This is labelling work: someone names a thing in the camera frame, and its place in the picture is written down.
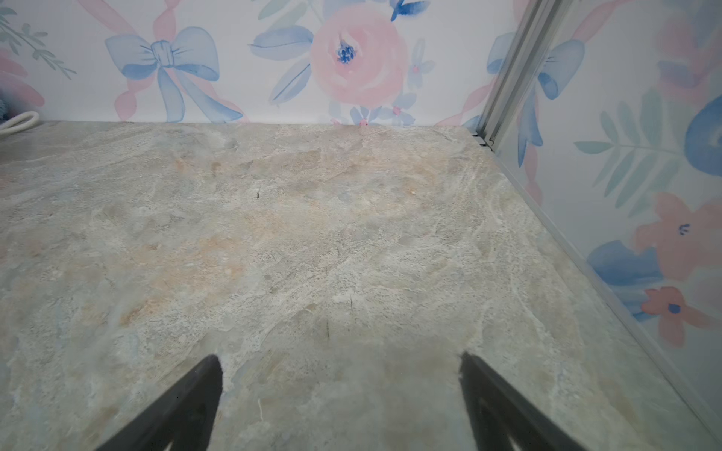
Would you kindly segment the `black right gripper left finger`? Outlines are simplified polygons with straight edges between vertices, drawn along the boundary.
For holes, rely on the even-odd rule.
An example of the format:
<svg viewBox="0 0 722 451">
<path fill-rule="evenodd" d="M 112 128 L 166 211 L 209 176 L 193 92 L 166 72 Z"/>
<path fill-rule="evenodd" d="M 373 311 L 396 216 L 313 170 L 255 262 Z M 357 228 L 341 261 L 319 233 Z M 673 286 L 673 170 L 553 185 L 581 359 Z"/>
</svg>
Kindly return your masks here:
<svg viewBox="0 0 722 451">
<path fill-rule="evenodd" d="M 99 449 L 206 450 L 222 392 L 222 366 L 210 354 Z"/>
</svg>

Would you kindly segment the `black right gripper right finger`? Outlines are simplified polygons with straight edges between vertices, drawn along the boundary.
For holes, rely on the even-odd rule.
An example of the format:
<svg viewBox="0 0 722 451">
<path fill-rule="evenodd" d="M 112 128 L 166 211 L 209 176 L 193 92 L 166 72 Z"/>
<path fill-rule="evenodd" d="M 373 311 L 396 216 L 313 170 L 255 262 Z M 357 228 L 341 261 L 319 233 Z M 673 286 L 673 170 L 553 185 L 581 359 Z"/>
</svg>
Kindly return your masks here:
<svg viewBox="0 0 722 451">
<path fill-rule="evenodd" d="M 583 448 L 481 357 L 461 355 L 459 382 L 477 449 Z"/>
</svg>

